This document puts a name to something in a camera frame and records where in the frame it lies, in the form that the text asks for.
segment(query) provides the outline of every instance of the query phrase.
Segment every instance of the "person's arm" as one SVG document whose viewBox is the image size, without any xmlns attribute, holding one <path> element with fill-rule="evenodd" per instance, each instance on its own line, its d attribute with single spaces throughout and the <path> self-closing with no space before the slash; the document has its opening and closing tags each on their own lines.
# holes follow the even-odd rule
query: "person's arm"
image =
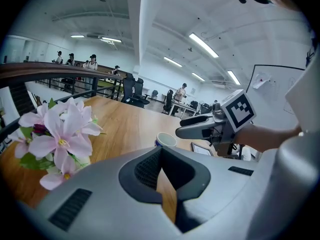
<svg viewBox="0 0 320 240">
<path fill-rule="evenodd" d="M 274 130 L 249 123 L 235 135 L 234 143 L 264 152 L 279 148 L 284 141 L 297 136 L 301 131 L 299 125 L 291 130 Z"/>
</svg>

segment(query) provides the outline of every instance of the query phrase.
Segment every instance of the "metal railing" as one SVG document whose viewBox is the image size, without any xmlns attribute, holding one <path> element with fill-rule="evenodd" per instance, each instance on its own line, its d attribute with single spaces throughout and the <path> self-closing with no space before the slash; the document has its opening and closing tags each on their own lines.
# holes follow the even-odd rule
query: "metal railing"
<svg viewBox="0 0 320 240">
<path fill-rule="evenodd" d="M 87 81 L 83 82 L 77 78 L 86 78 Z M 112 84 L 111 86 L 101 87 L 98 85 L 99 81 L 103 83 L 106 79 L 112 81 L 109 82 L 109 84 Z M 46 85 L 48 88 L 55 88 L 70 93 L 66 97 L 55 100 L 55 102 L 66 102 L 71 97 L 74 99 L 79 97 L 91 98 L 96 95 L 118 100 L 123 78 L 97 70 L 53 63 L 31 62 L 0 65 L 0 88 L 31 81 Z M 19 118 L 0 130 L 0 142 L 18 128 Z"/>
</svg>

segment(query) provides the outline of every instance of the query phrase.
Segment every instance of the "fluorescent light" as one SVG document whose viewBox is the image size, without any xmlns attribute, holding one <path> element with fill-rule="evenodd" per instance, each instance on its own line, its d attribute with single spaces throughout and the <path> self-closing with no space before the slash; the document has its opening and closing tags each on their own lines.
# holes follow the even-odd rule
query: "fluorescent light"
<svg viewBox="0 0 320 240">
<path fill-rule="evenodd" d="M 164 57 L 164 59 L 166 60 L 166 61 L 168 61 L 168 62 L 171 62 L 172 64 L 174 64 L 174 65 L 176 65 L 176 66 L 178 66 L 178 67 L 182 67 L 182 65 L 180 65 L 179 63 L 176 63 L 175 61 L 173 61 L 172 59 L 169 59 L 169 58 L 167 58 L 167 57 Z"/>
<path fill-rule="evenodd" d="M 233 81 L 235 81 L 235 83 L 240 86 L 241 83 L 239 82 L 239 80 L 237 79 L 237 77 L 235 76 L 235 74 L 232 71 L 228 71 L 229 75 L 232 77 Z"/>
<path fill-rule="evenodd" d="M 109 41 L 114 41 L 114 42 L 117 42 L 117 43 L 122 43 L 121 40 L 118 40 L 118 39 L 113 39 L 113 38 L 109 38 L 109 37 L 101 37 L 103 40 L 109 40 Z"/>
<path fill-rule="evenodd" d="M 205 81 L 202 77 L 198 76 L 196 73 L 192 73 L 195 77 L 199 78 L 201 81 Z"/>
<path fill-rule="evenodd" d="M 108 43 L 109 45 L 115 45 L 115 43 L 113 41 L 109 41 L 109 40 L 103 40 L 103 39 L 100 39 L 102 42 L 105 42 L 105 43 Z"/>
<path fill-rule="evenodd" d="M 198 45 L 200 45 L 203 49 L 205 49 L 208 53 L 210 53 L 214 58 L 218 58 L 218 54 L 214 52 L 204 41 L 202 41 L 199 37 L 192 33 L 189 37 L 194 40 Z"/>
</svg>

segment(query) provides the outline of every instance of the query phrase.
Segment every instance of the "paper cup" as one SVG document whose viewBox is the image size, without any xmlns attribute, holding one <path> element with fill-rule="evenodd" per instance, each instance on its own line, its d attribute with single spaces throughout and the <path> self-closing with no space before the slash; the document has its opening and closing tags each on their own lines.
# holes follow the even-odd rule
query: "paper cup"
<svg viewBox="0 0 320 240">
<path fill-rule="evenodd" d="M 167 146 L 167 147 L 175 147 L 177 145 L 177 140 L 175 137 L 166 132 L 159 132 L 156 135 L 156 139 L 154 142 L 155 146 Z"/>
</svg>

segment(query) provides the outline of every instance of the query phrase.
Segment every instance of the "ceiling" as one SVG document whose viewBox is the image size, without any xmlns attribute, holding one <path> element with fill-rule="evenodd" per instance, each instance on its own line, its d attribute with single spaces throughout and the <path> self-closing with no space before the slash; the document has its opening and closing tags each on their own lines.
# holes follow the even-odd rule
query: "ceiling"
<svg viewBox="0 0 320 240">
<path fill-rule="evenodd" d="M 70 34 L 100 34 L 119 38 L 119 50 L 134 49 L 128 0 L 31 0 L 53 24 Z M 195 33 L 218 55 L 211 57 L 194 43 Z M 259 4 L 253 0 L 162 0 L 150 27 L 146 51 L 183 65 L 206 83 L 249 83 L 255 64 L 304 67 L 310 38 L 308 25 L 299 12 Z"/>
</svg>

